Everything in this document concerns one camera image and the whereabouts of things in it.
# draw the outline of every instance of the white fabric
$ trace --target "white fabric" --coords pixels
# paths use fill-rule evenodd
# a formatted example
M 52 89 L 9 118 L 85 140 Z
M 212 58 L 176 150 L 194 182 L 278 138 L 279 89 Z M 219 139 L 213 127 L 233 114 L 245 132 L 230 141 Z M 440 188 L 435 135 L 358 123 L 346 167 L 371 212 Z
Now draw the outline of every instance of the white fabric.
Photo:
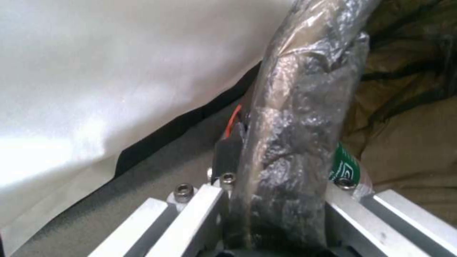
M 253 67 L 292 0 L 0 0 L 7 256 Z

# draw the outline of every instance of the black plastic part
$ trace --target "black plastic part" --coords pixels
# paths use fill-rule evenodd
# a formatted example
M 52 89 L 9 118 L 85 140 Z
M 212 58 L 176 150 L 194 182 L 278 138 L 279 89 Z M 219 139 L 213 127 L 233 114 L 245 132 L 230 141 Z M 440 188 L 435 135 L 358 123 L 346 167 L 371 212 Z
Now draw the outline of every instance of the black plastic part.
M 211 184 L 222 174 L 236 173 L 238 169 L 239 156 L 243 148 L 244 125 L 234 124 L 232 133 L 228 138 L 218 141 L 214 147 L 213 173 Z

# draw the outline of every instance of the red wire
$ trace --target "red wire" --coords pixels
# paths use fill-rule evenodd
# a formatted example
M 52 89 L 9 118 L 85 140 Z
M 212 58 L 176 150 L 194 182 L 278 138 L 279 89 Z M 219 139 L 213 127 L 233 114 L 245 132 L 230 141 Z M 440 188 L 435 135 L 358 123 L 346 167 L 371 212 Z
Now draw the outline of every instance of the red wire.
M 232 133 L 233 122 L 235 121 L 236 114 L 241 110 L 241 104 L 239 104 L 232 113 L 232 117 L 228 120 L 227 127 L 225 128 L 225 137 L 229 137 Z

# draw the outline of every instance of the green label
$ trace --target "green label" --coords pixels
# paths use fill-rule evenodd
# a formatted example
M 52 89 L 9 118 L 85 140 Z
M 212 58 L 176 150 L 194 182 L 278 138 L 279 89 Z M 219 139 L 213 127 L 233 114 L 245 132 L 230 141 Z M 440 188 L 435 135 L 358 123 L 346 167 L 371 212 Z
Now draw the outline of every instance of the green label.
M 330 172 L 329 180 L 335 181 L 336 178 L 346 177 L 351 179 L 356 185 L 360 182 L 359 162 L 338 143 L 333 161 L 333 168 Z

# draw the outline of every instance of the gray carpet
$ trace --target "gray carpet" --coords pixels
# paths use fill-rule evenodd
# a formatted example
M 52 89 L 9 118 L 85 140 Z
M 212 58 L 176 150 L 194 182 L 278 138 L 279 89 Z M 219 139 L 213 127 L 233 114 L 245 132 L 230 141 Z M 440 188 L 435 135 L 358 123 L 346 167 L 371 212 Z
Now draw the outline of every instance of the gray carpet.
M 212 115 L 49 222 L 14 257 L 87 256 L 147 198 L 206 182 L 213 146 L 236 104 Z

